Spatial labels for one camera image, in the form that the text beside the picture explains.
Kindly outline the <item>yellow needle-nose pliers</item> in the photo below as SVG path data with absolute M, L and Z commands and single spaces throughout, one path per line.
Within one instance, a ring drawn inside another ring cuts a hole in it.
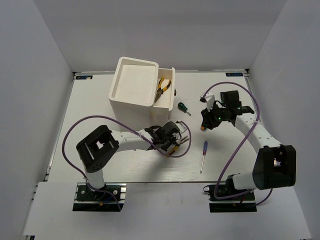
M 168 80 L 168 83 L 162 87 L 162 83 L 165 81 L 165 78 L 162 77 L 159 82 L 158 82 L 158 85 L 157 85 L 157 91 L 156 91 L 156 95 L 155 95 L 155 99 L 154 99 L 154 103 L 156 103 L 159 98 L 162 96 L 162 94 L 168 90 L 168 88 L 171 86 L 171 83 L 172 83 L 172 80 L 169 79 Z
M 184 136 L 184 137 L 178 139 L 177 142 L 179 143 L 179 147 L 180 147 L 182 144 L 184 144 L 184 143 L 186 143 L 187 141 L 189 141 L 189 140 L 190 140 L 190 138 L 189 138 L 188 136 Z

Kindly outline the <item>white drawer cabinet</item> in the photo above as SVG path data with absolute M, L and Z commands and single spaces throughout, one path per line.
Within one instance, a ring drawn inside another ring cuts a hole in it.
M 119 58 L 108 95 L 116 120 L 136 131 L 150 125 L 158 72 L 154 61 Z

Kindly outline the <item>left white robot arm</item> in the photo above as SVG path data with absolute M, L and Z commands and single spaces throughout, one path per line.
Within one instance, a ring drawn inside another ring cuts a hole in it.
M 105 196 L 103 168 L 117 152 L 156 148 L 167 152 L 178 143 L 187 128 L 181 122 L 167 122 L 164 126 L 152 126 L 134 134 L 130 131 L 112 131 L 101 125 L 76 145 L 89 183 L 88 193 L 99 200 Z

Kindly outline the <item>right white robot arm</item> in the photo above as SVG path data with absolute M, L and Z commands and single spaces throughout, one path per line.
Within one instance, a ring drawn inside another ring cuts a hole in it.
M 257 157 L 252 171 L 230 175 L 225 188 L 226 195 L 236 200 L 244 190 L 267 190 L 292 187 L 296 183 L 297 153 L 292 145 L 284 145 L 275 139 L 258 122 L 255 111 L 243 106 L 236 90 L 221 92 L 221 100 L 207 93 L 200 100 L 206 104 L 201 111 L 201 128 L 214 129 L 222 122 L 232 123 L 255 150 Z

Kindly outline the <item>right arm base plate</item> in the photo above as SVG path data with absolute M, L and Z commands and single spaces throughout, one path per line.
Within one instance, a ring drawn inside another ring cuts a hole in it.
M 203 187 L 203 192 L 208 195 L 210 213 L 254 213 L 257 212 L 256 199 L 251 191 L 247 194 L 219 200 L 214 197 L 215 184 Z

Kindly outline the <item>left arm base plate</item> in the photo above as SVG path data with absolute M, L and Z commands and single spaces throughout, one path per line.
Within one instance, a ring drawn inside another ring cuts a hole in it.
M 105 192 L 92 191 L 85 183 L 78 183 L 75 191 L 73 212 L 120 212 L 126 198 L 125 183 L 107 183 L 103 190 L 111 192 L 117 199 Z

